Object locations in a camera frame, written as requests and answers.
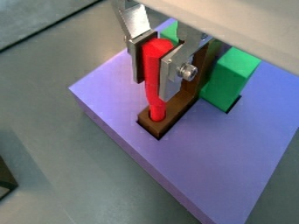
green block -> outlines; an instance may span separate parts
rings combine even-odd
[[[169,39],[172,44],[177,46],[178,39],[176,37],[177,21],[174,21],[162,31],[160,32],[161,39]]]
[[[237,99],[260,59],[232,47],[219,59],[200,97],[224,112]]]

purple board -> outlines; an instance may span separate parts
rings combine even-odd
[[[244,223],[299,127],[299,78],[261,62],[231,112],[199,100],[157,141],[125,51],[69,87],[85,113],[203,224]]]

brown block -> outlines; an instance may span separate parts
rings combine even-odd
[[[152,134],[156,139],[161,139],[166,131],[178,121],[192,104],[199,100],[201,87],[209,80],[209,72],[221,43],[213,39],[195,54],[192,64],[199,68],[199,72],[192,81],[181,81],[180,92],[165,103],[165,118],[160,122],[153,122],[149,118],[148,107],[137,115],[137,123]]]

purple platform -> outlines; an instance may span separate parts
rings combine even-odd
[[[132,77],[122,51],[69,90],[200,222],[244,223],[299,127],[299,78],[261,62],[229,114],[199,100],[157,141],[136,124],[146,103]]]

screw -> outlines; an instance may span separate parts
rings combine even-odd
[[[208,37],[208,34],[207,34],[207,33],[203,33],[203,34],[200,35],[200,39],[201,39],[201,40],[204,40],[207,37]]]
[[[181,67],[177,67],[176,71],[178,77],[184,78],[187,81],[192,81],[197,73],[197,67],[185,62],[181,64]]]

